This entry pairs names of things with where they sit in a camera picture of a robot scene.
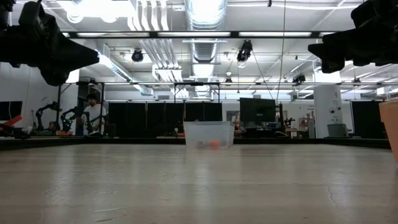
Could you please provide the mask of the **white square pillar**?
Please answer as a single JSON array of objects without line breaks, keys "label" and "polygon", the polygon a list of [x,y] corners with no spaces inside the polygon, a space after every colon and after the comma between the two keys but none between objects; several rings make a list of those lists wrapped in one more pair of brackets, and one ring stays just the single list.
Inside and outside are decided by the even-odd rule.
[{"label": "white square pillar", "polygon": [[340,86],[316,86],[313,95],[316,138],[323,139],[329,136],[329,124],[341,124],[343,122]]}]

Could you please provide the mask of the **grey bin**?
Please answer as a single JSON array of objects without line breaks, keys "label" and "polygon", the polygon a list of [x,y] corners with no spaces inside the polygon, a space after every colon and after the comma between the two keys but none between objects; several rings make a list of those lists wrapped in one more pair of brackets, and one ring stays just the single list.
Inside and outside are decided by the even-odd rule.
[{"label": "grey bin", "polygon": [[328,124],[329,138],[348,138],[348,130],[345,124]]}]

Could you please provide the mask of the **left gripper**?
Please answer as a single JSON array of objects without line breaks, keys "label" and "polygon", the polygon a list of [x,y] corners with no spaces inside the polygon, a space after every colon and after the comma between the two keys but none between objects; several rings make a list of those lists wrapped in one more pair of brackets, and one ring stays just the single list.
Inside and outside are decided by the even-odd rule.
[{"label": "left gripper", "polygon": [[97,51],[70,40],[58,30],[37,35],[21,26],[9,28],[9,63],[13,67],[38,67],[59,58],[60,69],[40,67],[41,76],[50,86],[63,85],[71,71],[100,61]]}]

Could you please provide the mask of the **red foam tube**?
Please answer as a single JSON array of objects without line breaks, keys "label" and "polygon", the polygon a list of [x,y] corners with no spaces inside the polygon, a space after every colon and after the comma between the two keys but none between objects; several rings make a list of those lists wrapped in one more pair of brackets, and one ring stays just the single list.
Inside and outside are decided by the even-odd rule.
[{"label": "red foam tube", "polygon": [[21,120],[22,120],[22,116],[21,115],[17,115],[14,118],[6,121],[5,123],[0,123],[0,128],[13,127],[16,123],[18,123]]}]

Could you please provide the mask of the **black table frame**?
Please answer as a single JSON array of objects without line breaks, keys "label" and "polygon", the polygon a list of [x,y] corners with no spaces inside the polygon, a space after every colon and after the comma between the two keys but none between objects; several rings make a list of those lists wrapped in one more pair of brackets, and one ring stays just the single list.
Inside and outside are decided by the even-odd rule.
[{"label": "black table frame", "polygon": [[[337,146],[353,146],[390,149],[387,139],[361,139],[361,138],[325,138],[325,139],[288,139],[288,138],[243,138],[235,139],[237,145],[260,144],[329,144]],[[39,147],[71,146],[79,144],[165,144],[183,145],[184,139],[177,138],[33,138],[33,139],[0,139],[0,151],[15,149],[29,149]]]}]

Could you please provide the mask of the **clear plastic bin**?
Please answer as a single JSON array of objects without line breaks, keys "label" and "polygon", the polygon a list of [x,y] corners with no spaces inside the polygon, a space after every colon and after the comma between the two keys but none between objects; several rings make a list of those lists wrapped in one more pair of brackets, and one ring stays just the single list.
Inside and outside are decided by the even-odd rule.
[{"label": "clear plastic bin", "polygon": [[183,127],[188,148],[211,147],[211,140],[219,141],[219,148],[230,147],[234,142],[234,126],[230,121],[187,121]]}]

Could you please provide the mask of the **black panel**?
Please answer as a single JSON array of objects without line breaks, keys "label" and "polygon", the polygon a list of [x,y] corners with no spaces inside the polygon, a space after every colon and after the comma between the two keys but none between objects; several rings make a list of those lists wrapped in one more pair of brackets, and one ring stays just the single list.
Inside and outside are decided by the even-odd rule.
[{"label": "black panel", "polygon": [[379,101],[352,101],[354,135],[363,139],[384,139]]}]

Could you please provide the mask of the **black partition wall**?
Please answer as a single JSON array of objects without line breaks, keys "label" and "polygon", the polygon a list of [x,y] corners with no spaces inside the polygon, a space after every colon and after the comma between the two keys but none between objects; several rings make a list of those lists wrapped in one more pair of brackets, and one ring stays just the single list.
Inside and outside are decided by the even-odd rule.
[{"label": "black partition wall", "polygon": [[185,121],[222,121],[221,103],[110,103],[108,122],[119,138],[156,138],[183,132]]}]

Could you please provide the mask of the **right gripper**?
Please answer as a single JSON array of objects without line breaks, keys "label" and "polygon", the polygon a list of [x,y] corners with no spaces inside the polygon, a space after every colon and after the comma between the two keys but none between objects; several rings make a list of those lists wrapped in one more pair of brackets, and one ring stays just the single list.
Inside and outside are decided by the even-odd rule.
[{"label": "right gripper", "polygon": [[338,41],[344,40],[344,60],[353,61],[357,66],[374,63],[383,66],[386,63],[380,54],[384,50],[385,26],[362,27],[327,34],[322,37],[322,43],[310,44],[308,51],[322,59],[322,72],[334,73],[342,70],[342,52]]}]

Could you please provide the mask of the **person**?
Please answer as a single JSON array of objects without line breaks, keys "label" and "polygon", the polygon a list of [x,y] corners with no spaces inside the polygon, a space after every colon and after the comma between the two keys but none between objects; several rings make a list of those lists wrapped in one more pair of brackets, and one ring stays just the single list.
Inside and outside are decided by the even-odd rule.
[{"label": "person", "polygon": [[84,109],[83,119],[83,135],[87,136],[91,133],[104,131],[106,108],[101,105],[95,93],[90,93],[86,97],[88,106]]}]

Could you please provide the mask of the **silver ventilation duct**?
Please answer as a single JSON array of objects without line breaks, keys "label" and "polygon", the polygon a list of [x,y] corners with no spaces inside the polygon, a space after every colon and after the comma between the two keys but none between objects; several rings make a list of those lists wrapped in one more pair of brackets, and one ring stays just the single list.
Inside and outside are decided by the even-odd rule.
[{"label": "silver ventilation duct", "polygon": [[[228,0],[184,0],[187,29],[194,31],[221,30],[224,25]],[[211,63],[216,58],[218,43],[191,44],[197,63]]]}]

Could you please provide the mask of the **black background station frame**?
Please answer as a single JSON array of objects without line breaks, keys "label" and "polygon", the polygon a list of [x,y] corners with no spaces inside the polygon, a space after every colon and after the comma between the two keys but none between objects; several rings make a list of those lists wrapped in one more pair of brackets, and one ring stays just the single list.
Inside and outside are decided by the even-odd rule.
[{"label": "black background station frame", "polygon": [[220,102],[221,84],[218,82],[175,82],[172,86],[174,103],[180,101]]},{"label": "black background station frame", "polygon": [[[105,92],[105,83],[96,82],[94,80],[67,82],[63,85],[60,85],[58,87],[57,103],[60,104],[62,111],[57,113],[56,121],[59,124],[59,130],[55,132],[55,135],[60,137],[84,136],[83,119],[81,117],[77,117],[73,121],[71,130],[67,133],[62,131],[62,121],[60,117],[62,113],[76,106],[85,109],[88,106],[88,101],[86,97],[90,93],[95,93],[98,97],[99,102],[103,106],[104,92]],[[95,132],[84,137],[88,136],[101,137],[102,135],[103,133]]]}]

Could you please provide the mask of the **black overhead rig beam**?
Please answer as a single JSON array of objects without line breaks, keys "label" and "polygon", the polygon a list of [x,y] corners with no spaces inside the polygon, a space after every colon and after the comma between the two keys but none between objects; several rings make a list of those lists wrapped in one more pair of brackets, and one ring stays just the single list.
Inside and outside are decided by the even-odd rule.
[{"label": "black overhead rig beam", "polygon": [[335,31],[62,31],[69,39],[318,39]]}]

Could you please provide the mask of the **black wall monitor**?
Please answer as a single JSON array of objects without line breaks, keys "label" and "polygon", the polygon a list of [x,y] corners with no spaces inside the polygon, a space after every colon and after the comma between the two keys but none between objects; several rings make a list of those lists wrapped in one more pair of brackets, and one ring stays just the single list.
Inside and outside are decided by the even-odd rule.
[{"label": "black wall monitor", "polygon": [[0,121],[8,121],[21,113],[21,101],[0,101]]}]

